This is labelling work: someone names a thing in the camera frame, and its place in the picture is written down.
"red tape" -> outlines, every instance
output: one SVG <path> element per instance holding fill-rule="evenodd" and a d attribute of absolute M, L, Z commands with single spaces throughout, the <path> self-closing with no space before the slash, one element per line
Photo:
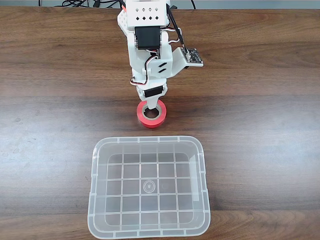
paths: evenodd
<path fill-rule="evenodd" d="M 165 104 L 158 100 L 157 105 L 161 108 L 161 111 L 159 111 L 160 116 L 155 119 L 146 118 L 146 116 L 143 113 L 143 108 L 147 104 L 147 101 L 142 101 L 139 103 L 138 107 L 136 108 L 136 115 L 138 116 L 139 121 L 142 123 L 143 126 L 154 129 L 156 127 L 159 127 L 161 124 L 164 123 L 166 115 L 167 115 L 167 109 Z"/>

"electrical wire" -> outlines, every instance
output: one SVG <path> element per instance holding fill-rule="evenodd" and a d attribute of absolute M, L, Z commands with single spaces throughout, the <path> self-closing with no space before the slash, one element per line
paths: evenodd
<path fill-rule="evenodd" d="M 145 69 L 145 82 L 141 83 L 141 82 L 135 82 L 132 79 L 130 79 L 130 84 L 134 85 L 134 86 L 144 86 L 148 83 L 149 81 L 149 76 L 148 76 L 148 65 L 151 62 L 152 59 L 157 58 L 157 56 L 150 56 L 144 63 L 144 69 Z"/>
<path fill-rule="evenodd" d="M 111 8 L 113 5 L 115 5 L 116 3 L 118 3 L 119 1 L 114 1 L 114 3 L 110 4 L 109 6 L 106 7 L 106 9 Z"/>
<path fill-rule="evenodd" d="M 57 5 L 55 7 L 69 7 L 69 6 L 71 6 L 71 7 L 89 8 L 88 6 L 83 5 L 86 1 L 89 1 L 89 0 L 64 0 L 61 5 Z"/>
<path fill-rule="evenodd" d="M 193 6 L 193 9 L 196 9 L 196 5 L 195 5 L 194 0 L 191 0 L 191 3 L 192 3 L 192 6 Z"/>
<path fill-rule="evenodd" d="M 182 36 L 182 30 L 181 30 L 181 28 L 178 27 L 178 29 L 179 29 L 179 32 L 180 32 L 180 34 L 181 34 L 181 36 Z M 172 27 L 166 27 L 166 28 L 161 28 L 161 31 L 176 32 L 176 29 L 175 29 L 175 28 L 172 28 Z M 169 41 L 168 43 L 169 43 L 169 44 L 178 43 L 179 41 L 180 41 L 180 40 L 179 40 L 179 37 L 178 37 L 177 40 L 171 40 L 171 41 Z"/>
<path fill-rule="evenodd" d="M 182 35 L 181 35 L 180 31 L 179 31 L 179 28 L 177 26 L 175 18 L 173 16 L 173 14 L 171 12 L 171 9 L 170 9 L 170 6 L 168 4 L 166 5 L 166 13 L 168 14 L 169 19 L 171 20 L 171 22 L 172 22 L 172 24 L 174 26 L 174 29 L 175 29 L 176 33 L 178 34 L 178 38 L 180 40 L 181 45 L 183 46 L 184 50 L 186 50 L 186 52 L 188 52 L 188 49 L 186 48 L 185 43 L 184 43 L 184 39 L 183 39 L 183 37 L 182 37 Z"/>

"plastic container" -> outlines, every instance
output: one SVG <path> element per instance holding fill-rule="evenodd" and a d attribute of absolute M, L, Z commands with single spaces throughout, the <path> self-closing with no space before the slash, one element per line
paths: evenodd
<path fill-rule="evenodd" d="M 88 227 L 96 238 L 189 237 L 209 227 L 204 152 L 194 137 L 104 138 L 91 178 Z"/>

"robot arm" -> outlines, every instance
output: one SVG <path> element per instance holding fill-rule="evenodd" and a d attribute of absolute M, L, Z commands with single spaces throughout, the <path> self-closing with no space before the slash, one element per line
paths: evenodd
<path fill-rule="evenodd" d="M 168 90 L 167 79 L 185 67 L 202 67 L 197 49 L 186 48 L 182 31 L 170 11 L 170 0 L 127 0 L 117 17 L 127 37 L 132 78 L 141 101 L 151 110 Z M 169 40 L 168 31 L 177 32 L 178 40 Z M 172 52 L 171 43 L 181 42 Z"/>

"wood grain surface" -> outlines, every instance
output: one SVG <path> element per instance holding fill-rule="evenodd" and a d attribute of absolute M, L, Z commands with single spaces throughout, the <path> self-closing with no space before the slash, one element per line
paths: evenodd
<path fill-rule="evenodd" d="M 191 135 L 211 208 L 192 239 L 320 239 L 320 10 L 175 10 L 204 67 L 169 79 L 153 130 L 118 13 L 0 7 L 0 238 L 94 239 L 95 144 Z"/>

